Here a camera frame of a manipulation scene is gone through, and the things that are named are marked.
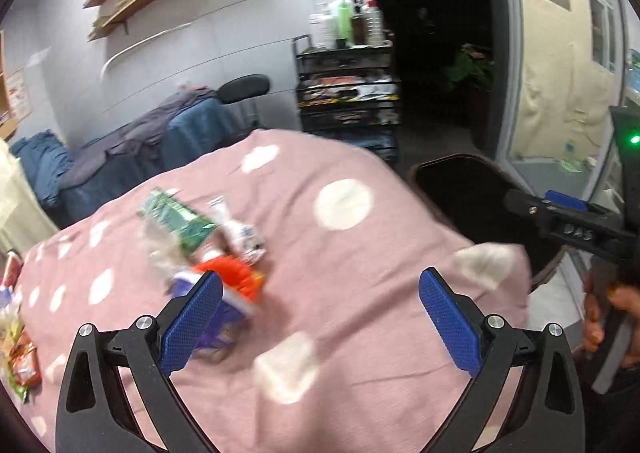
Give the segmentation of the black trash bin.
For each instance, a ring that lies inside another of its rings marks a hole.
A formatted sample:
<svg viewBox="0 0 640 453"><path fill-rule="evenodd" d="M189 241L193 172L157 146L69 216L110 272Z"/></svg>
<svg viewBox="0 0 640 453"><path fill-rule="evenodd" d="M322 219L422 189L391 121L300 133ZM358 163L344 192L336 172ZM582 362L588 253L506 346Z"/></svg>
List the black trash bin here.
<svg viewBox="0 0 640 453"><path fill-rule="evenodd" d="M408 184L440 223L473 243L522 246L533 288L552 279L564 248L540 237L533 221L506 209L506 193L521 187L493 161L475 154L442 156L414 165Z"/></svg>

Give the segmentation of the green milk carton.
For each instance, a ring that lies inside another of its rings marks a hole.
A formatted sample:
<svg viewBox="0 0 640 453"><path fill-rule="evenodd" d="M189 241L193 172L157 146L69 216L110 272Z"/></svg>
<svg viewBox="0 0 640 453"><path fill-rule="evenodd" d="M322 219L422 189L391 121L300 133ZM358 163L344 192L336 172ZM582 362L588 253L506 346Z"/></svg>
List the green milk carton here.
<svg viewBox="0 0 640 453"><path fill-rule="evenodd" d="M195 253L218 228L212 219L157 187L145 197L139 214L171 235L186 255Z"/></svg>

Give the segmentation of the crumpled white wrapper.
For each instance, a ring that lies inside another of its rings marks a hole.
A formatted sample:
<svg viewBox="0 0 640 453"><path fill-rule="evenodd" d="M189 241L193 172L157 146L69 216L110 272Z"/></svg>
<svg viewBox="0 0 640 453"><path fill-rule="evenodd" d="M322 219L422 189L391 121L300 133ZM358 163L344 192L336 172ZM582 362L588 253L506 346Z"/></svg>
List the crumpled white wrapper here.
<svg viewBox="0 0 640 453"><path fill-rule="evenodd" d="M222 196L209 202L212 220L216 223L232 254L247 265L256 265L266 254L266 245L253 225L232 217L226 200Z"/></svg>

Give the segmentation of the orange snack bag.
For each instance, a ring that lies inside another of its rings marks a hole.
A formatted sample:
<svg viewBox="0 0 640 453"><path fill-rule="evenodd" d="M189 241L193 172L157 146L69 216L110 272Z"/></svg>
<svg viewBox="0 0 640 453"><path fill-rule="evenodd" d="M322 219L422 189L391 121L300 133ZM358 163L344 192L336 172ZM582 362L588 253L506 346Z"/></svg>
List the orange snack bag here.
<svg viewBox="0 0 640 453"><path fill-rule="evenodd" d="M37 347L25 329L7 332L1 341L1 382L17 405L41 384Z"/></svg>

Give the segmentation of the cream towel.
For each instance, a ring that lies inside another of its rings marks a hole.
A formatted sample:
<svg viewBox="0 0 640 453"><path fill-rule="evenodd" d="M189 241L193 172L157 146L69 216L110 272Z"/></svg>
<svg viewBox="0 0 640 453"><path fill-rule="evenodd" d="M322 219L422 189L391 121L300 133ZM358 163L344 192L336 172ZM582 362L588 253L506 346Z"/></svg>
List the cream towel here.
<svg viewBox="0 0 640 453"><path fill-rule="evenodd" d="M24 255L32 247L58 233L58 227L40 207L21 161L1 141L0 172L1 251Z"/></svg>

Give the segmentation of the grey blanket on bed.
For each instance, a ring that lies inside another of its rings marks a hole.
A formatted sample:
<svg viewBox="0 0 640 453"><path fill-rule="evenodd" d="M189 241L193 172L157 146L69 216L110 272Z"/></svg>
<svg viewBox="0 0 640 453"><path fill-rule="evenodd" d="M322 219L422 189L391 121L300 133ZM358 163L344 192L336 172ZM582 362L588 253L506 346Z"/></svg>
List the grey blanket on bed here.
<svg viewBox="0 0 640 453"><path fill-rule="evenodd" d="M154 158L168 124L208 98L217 98L216 91L207 87L180 90L148 113L81 147L73 157L72 168L62 176L60 189L84 184L114 156L143 153Z"/></svg>

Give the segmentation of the blue massage bed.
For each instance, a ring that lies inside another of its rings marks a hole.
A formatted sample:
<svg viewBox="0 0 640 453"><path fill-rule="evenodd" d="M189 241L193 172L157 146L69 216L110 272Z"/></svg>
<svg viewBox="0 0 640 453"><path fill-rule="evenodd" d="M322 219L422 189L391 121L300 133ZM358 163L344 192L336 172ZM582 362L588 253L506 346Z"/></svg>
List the blue massage bed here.
<svg viewBox="0 0 640 453"><path fill-rule="evenodd" d="M157 107L76 150L48 213L64 229L153 176L245 137L239 116L213 95L183 109Z"/></svg>

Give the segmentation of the black stool chair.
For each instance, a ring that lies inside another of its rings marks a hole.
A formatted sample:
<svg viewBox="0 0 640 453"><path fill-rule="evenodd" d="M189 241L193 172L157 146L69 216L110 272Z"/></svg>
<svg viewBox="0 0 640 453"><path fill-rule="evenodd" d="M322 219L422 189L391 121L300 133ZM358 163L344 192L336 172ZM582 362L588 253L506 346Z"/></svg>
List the black stool chair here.
<svg viewBox="0 0 640 453"><path fill-rule="evenodd" d="M266 95L271 88L271 80L264 74L250 74L224 83L217 91L219 101L224 104L239 103Z"/></svg>

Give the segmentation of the black metal storage cart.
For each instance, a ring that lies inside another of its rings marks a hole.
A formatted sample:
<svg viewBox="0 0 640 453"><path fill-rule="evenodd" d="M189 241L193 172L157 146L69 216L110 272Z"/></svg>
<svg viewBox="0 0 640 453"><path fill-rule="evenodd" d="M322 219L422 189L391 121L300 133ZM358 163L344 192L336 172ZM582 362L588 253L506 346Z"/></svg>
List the black metal storage cart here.
<svg viewBox="0 0 640 453"><path fill-rule="evenodd" d="M393 43L315 48L311 36L292 39L302 129L322 138L370 150L388 165L399 160L400 80Z"/></svg>

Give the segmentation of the white curved lamp pole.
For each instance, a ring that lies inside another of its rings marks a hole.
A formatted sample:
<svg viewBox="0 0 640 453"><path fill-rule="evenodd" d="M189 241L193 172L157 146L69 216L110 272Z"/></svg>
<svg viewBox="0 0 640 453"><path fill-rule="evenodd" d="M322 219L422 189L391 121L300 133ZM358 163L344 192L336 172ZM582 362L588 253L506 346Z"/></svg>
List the white curved lamp pole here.
<svg viewBox="0 0 640 453"><path fill-rule="evenodd" d="M168 29L164 29L161 30L159 32L157 32L156 34L143 38L142 40L132 44L131 46L127 46L125 49L120 50L119 52L115 53L113 56L111 56L101 67L100 70L100 74L99 74L99 80L102 81L104 80L106 73L108 72L108 70L110 69L110 67L120 58L122 58L123 56L129 55L130 53L137 51L138 49L141 49L142 46L146 46L147 44L151 43L152 41L155 41L157 39L166 37L170 34L173 34L174 32L189 28L192 26L194 22L187 22L187 23L183 23L180 25L177 25L175 27L171 27Z"/></svg>

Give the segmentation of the dark brown bottle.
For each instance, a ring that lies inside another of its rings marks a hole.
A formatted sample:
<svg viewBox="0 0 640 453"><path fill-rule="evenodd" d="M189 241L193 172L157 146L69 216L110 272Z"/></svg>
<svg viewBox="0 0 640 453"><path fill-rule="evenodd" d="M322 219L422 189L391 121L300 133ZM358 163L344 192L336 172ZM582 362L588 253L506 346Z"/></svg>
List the dark brown bottle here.
<svg viewBox="0 0 640 453"><path fill-rule="evenodd" d="M352 13L352 44L365 46L367 44L367 22L361 13L361 6L356 4Z"/></svg>

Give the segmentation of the clear ribbed bottle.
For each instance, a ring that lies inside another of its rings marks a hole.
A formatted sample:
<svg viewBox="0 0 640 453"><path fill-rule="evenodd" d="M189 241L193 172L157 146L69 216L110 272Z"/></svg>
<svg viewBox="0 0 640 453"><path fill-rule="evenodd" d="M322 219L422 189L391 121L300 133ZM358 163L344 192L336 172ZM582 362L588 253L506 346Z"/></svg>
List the clear ribbed bottle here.
<svg viewBox="0 0 640 453"><path fill-rule="evenodd" d="M366 20L368 45L382 46L385 42L383 14L374 0L363 5L362 15Z"/></svg>

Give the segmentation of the white pump bottle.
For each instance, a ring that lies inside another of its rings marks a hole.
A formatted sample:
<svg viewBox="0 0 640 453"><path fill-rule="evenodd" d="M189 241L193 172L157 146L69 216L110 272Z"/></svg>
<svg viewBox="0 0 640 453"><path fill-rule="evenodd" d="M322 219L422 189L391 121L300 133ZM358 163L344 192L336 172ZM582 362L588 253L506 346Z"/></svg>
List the white pump bottle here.
<svg viewBox="0 0 640 453"><path fill-rule="evenodd" d="M341 4L348 0L330 0L318 4L318 11L309 15L310 43L317 50L333 50L346 43L341 32Z"/></svg>

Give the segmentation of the green lotion bottle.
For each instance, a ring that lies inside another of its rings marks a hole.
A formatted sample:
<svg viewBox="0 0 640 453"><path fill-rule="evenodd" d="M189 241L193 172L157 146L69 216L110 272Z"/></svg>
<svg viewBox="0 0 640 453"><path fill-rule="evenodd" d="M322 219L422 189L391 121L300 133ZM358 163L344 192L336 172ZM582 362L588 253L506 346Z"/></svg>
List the green lotion bottle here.
<svg viewBox="0 0 640 453"><path fill-rule="evenodd" d="M342 0L337 9L337 38L344 40L348 46L354 44L354 31L352 30L352 5L347 0Z"/></svg>

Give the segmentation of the wall poster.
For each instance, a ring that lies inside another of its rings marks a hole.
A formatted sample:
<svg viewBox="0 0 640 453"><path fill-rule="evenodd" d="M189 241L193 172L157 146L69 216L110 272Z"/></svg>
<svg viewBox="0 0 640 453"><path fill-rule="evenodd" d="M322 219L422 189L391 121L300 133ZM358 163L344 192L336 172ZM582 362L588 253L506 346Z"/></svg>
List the wall poster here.
<svg viewBox="0 0 640 453"><path fill-rule="evenodd" d="M32 113L24 69L17 69L6 77L6 89L12 115L21 122Z"/></svg>

